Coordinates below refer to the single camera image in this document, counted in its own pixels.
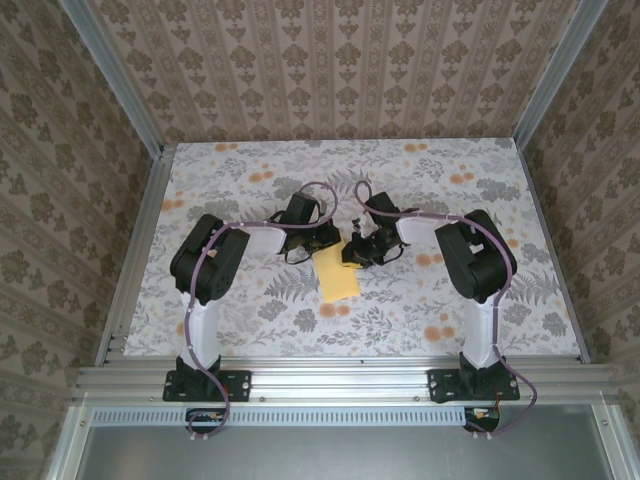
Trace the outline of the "yellow paper sheet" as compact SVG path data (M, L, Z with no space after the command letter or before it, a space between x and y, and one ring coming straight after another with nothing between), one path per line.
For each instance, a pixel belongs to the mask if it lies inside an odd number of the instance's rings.
M320 290L326 303L333 303L361 293L355 270L342 264L343 241L312 255Z

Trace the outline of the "grey sheet metal panel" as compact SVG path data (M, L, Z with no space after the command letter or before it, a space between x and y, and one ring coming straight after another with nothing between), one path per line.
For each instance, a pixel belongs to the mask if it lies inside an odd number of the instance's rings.
M194 440L175 407L73 407L45 480L640 480L617 405L544 405L492 437L430 426L425 406L337 425L249 406Z

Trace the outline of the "floral patterned table mat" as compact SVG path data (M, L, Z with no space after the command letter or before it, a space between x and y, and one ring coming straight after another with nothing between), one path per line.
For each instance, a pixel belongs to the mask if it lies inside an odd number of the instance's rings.
M156 224L124 351L176 356L184 309L169 272L196 221L261 220L308 185L349 235L362 214L358 181L401 209L487 211L518 268L500 303L505 355L578 356L562 282L514 142L496 139L358 140L181 144ZM323 297L300 254L245 256L221 304L226 356L455 355L464 343L465 302L435 243L392 252L357 274L360 292Z

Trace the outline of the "aluminium cross beam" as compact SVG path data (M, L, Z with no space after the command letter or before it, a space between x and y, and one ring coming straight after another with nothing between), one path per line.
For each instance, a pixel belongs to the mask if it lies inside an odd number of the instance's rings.
M74 397L100 404L159 402L168 383L166 366L83 369ZM251 378L241 382L251 402L269 404L426 403L440 385L424 363L373 361L319 362L301 367L249 366ZM611 396L614 389L605 369L576 362L534 362L518 368L538 391L542 404L591 403Z

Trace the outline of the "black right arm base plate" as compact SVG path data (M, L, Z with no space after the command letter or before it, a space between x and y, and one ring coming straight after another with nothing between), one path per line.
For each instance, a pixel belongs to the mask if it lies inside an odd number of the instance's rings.
M506 370L436 369L427 377L430 398L436 403L521 398L516 378Z

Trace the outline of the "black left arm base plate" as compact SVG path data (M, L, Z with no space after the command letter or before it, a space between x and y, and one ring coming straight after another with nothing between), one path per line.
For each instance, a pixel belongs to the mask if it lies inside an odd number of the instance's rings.
M222 370L215 373L231 402L248 402L252 375L248 370ZM215 382L200 370L171 370L167 373L162 399L165 402L223 402Z

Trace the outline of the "aluminium side rail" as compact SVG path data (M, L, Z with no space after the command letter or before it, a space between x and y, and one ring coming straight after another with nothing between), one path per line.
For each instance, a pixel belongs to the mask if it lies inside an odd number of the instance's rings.
M531 193L532 196L532 200L537 212L537 216L541 225L541 229L543 231L544 237L545 237L545 242L546 242L546 246L548 248L549 251L549 255L552 261L552 264L554 266L555 272L556 272L556 276L559 282L559 286L562 292L562 297L563 297L563 301L567 310L567 314L569 316L569 320L571 321L571 325L572 325L572 329L574 332L574 335L576 337L576 342L577 345L579 347L579 358L580 361L582 363L587 363L590 364L592 362L588 347L586 345L585 339L584 339L584 335L582 333L581 330L581 326L580 323L578 321L578 318L576 316L576 311L575 308L573 306L572 300L571 300L571 296L569 293L569 289L567 286L567 283L565 281L565 277L564 274L562 272L562 268L561 268L561 264L559 262L557 253L556 253L556 249L554 247L553 244L553 240L552 240L552 236L551 233L549 231L549 226L548 226L548 222L546 221L545 215L544 215L544 210L542 208L541 202L539 200L539 197L537 195L537 191L535 188L535 184L529 169L529 166L527 164L525 155L523 153L523 150L521 147L519 147L518 145L516 145L516 152L518 154L519 160L520 160L520 164L523 170L523 173L525 175L525 178L527 180L527 185L529 187L529 191Z
M124 352L176 149L177 144L166 145L152 164L97 351L96 367L107 363L112 343L116 353Z

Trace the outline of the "aluminium frame post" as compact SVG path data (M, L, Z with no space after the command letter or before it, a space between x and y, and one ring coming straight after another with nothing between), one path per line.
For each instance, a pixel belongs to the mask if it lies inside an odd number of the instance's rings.
M59 0L153 161L164 141L87 0Z
M523 151L575 63L608 0L580 0L547 69L518 122L513 139Z

